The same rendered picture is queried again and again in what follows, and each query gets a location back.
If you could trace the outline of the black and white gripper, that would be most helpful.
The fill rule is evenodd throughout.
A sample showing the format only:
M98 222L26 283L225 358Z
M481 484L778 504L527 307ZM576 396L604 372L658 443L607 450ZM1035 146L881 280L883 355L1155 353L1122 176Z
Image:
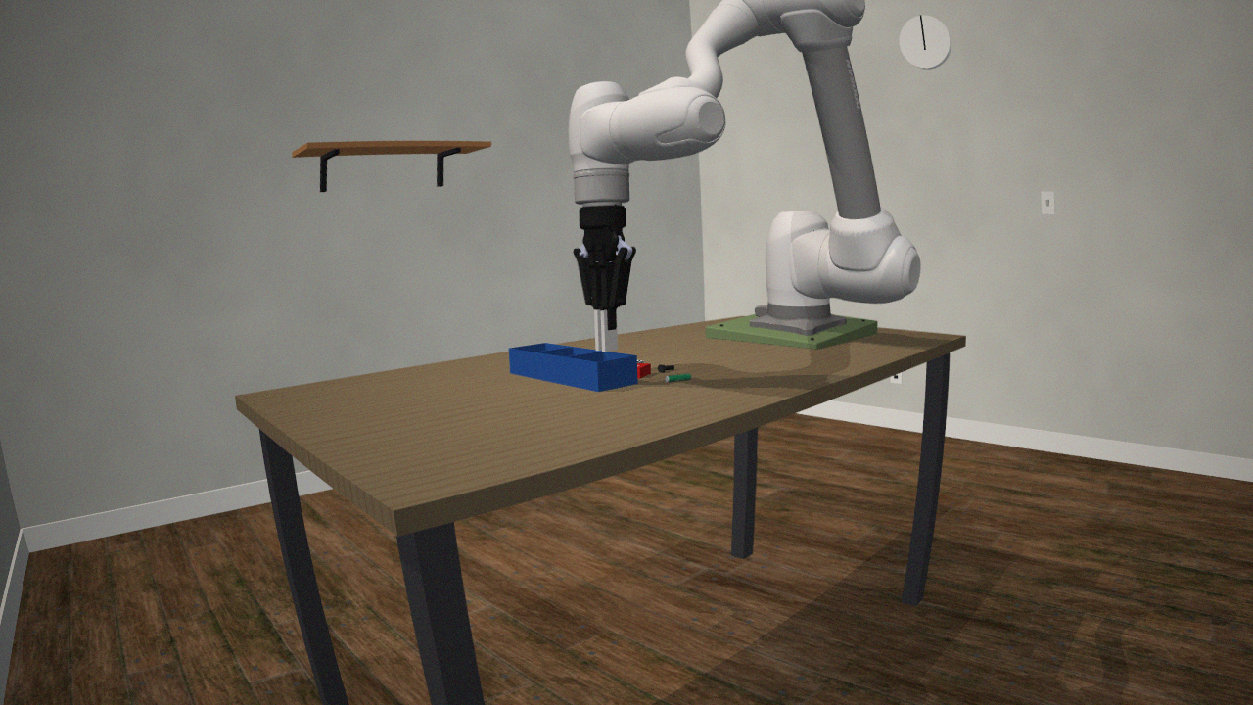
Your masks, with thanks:
M583 299L594 308L595 349L601 352L618 349L616 308L626 304L632 258L637 253L635 247L624 244L624 227L626 207L580 207L583 238L574 255Z

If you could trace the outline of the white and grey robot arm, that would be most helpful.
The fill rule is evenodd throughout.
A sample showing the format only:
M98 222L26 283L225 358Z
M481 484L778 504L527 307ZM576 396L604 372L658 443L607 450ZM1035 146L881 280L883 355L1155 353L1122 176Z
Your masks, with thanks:
M715 147L725 129L718 55L756 36L787 34L809 73L840 213L831 229L817 212L781 212L771 220L768 306L756 306L749 326L814 336L847 324L831 316L831 298L885 304L913 293L920 255L880 207L847 48L863 15L865 0L723 0L685 45L692 76L670 76L632 99L618 83L580 86L569 116L576 204L621 207L632 162Z

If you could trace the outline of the blue three-compartment bin rack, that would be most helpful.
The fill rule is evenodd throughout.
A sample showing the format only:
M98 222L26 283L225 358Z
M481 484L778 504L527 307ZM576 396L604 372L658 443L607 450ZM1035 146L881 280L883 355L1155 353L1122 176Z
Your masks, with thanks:
M509 361L511 374L568 387L601 392L638 384L638 354L544 343L510 348Z

